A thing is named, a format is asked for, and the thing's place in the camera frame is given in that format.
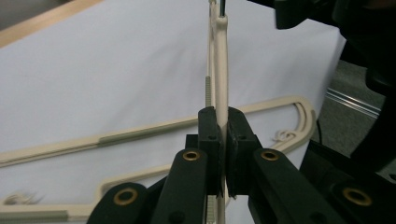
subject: brass screw hole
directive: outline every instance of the brass screw hole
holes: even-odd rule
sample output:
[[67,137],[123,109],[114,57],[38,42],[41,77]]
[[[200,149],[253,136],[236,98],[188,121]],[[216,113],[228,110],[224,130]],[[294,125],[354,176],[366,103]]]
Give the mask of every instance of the brass screw hole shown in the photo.
[[360,189],[344,188],[343,195],[350,202],[360,206],[370,206],[373,203],[371,197]]
[[275,154],[275,152],[264,151],[262,153],[262,158],[268,161],[277,161],[277,159],[279,159],[279,156]]
[[201,155],[196,151],[188,151],[183,153],[183,158],[186,161],[196,161],[201,157]]
[[113,202],[116,205],[125,206],[133,203],[137,198],[137,191],[135,189],[122,189],[114,195]]

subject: black mechanical arm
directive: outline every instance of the black mechanical arm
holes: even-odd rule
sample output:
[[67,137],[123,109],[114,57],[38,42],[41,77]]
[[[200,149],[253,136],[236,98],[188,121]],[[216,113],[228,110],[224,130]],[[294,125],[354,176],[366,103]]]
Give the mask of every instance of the black mechanical arm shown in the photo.
[[[176,154],[168,177],[148,189],[136,183],[110,189],[96,205],[88,223],[205,223],[207,195],[224,194],[223,173],[231,197],[248,195],[248,207],[255,223],[394,223],[391,221],[396,220],[392,213],[378,212],[393,209],[394,205],[366,193],[369,191],[353,178],[342,175],[332,179],[330,188],[324,189],[322,184],[321,189],[316,189],[285,155],[262,148],[241,111],[229,109],[226,140],[221,139],[213,107],[202,109],[198,118],[198,134],[187,135],[185,149]],[[394,199],[396,191],[392,190],[388,196]],[[375,222],[362,219],[371,213],[376,214]]]

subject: white tablecloth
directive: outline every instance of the white tablecloth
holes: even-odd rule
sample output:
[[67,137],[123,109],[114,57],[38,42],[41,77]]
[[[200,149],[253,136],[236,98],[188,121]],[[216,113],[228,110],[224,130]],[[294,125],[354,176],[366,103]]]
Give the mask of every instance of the white tablecloth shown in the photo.
[[[275,29],[274,12],[228,1],[230,106],[301,95],[319,113],[344,39],[315,21]],[[0,49],[0,150],[196,115],[205,106],[208,2],[105,0]],[[292,106],[247,116],[264,146],[293,129]],[[104,179],[170,163],[180,130],[0,169],[0,198],[90,203]],[[299,166],[306,145],[288,156]],[[244,197],[228,223],[253,223]]]

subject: beige plastic part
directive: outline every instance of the beige plastic part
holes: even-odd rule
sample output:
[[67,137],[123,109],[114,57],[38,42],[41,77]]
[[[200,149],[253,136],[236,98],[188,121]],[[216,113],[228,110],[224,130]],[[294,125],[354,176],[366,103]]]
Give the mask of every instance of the beige plastic part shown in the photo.
[[[277,108],[281,106],[295,105],[299,113],[299,124],[297,129],[289,131],[292,134],[290,137],[277,141],[270,148],[277,149],[283,152],[290,152],[306,143],[311,137],[315,126],[315,112],[305,98],[299,96],[281,97],[270,101],[257,103],[254,105],[246,105],[239,107],[244,113],[259,112],[266,109]],[[187,122],[196,123],[194,119],[181,119]],[[97,188],[95,194],[95,201],[92,204],[7,204],[7,199],[0,203],[0,223],[29,223],[37,222],[53,222],[53,221],[86,221],[90,216],[92,209],[100,201],[106,189],[110,189],[124,182],[135,182],[144,178],[149,178],[155,175],[166,174],[169,171],[170,165],[153,167],[137,173],[122,175],[115,178],[103,181]]]
[[[223,139],[226,137],[228,122],[228,56],[227,56],[227,17],[219,17],[219,6],[215,0],[209,0],[209,35],[206,85],[211,91],[207,91],[206,105],[216,108],[218,125],[221,128]],[[299,124],[296,130],[281,131],[274,138],[276,143],[273,149],[290,152],[305,143],[312,135],[315,125],[315,112],[312,106],[303,97],[289,96],[275,100],[246,105],[239,107],[245,114],[281,107],[295,105],[299,114]],[[197,117],[175,119],[120,131],[107,133],[77,140],[66,141],[41,147],[29,147],[10,152],[0,153],[0,167],[18,164],[21,162],[35,161],[48,157],[59,156],[66,153],[77,152],[96,147],[115,145],[138,138],[149,137],[154,134],[170,132],[176,129],[190,127],[197,123]],[[26,222],[53,222],[53,221],[86,221],[93,208],[103,197],[107,189],[120,183],[135,182],[155,175],[163,175],[169,172],[171,165],[153,167],[137,173],[122,175],[103,181],[97,188],[95,201],[91,204],[7,204],[9,197],[0,203],[0,223],[26,223]],[[223,186],[225,198],[208,197],[207,223],[225,223],[225,207],[228,204],[227,188]]]
[[[216,1],[209,0],[209,51],[208,60],[211,64],[209,70],[210,80],[214,82],[211,88],[212,105],[216,108],[217,123],[220,128],[222,139],[227,139],[228,123],[228,49],[227,49],[227,26],[228,18],[219,15],[219,5]],[[225,173],[221,174],[221,187],[224,192]],[[225,198],[219,196],[213,203],[213,211],[209,214],[214,215],[218,224],[225,223]]]

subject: table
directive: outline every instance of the table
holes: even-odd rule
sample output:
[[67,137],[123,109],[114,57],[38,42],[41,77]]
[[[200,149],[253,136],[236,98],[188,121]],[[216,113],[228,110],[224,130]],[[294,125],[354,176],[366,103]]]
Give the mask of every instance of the table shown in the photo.
[[[301,95],[317,114],[345,40],[315,21],[275,29],[274,12],[227,2],[230,106]],[[104,0],[0,49],[0,150],[196,115],[205,106],[207,1]],[[291,107],[249,115],[264,146]],[[104,178],[170,163],[196,127],[0,169],[3,199],[90,203]],[[298,167],[306,144],[288,157]],[[227,223],[253,223],[246,198]]]

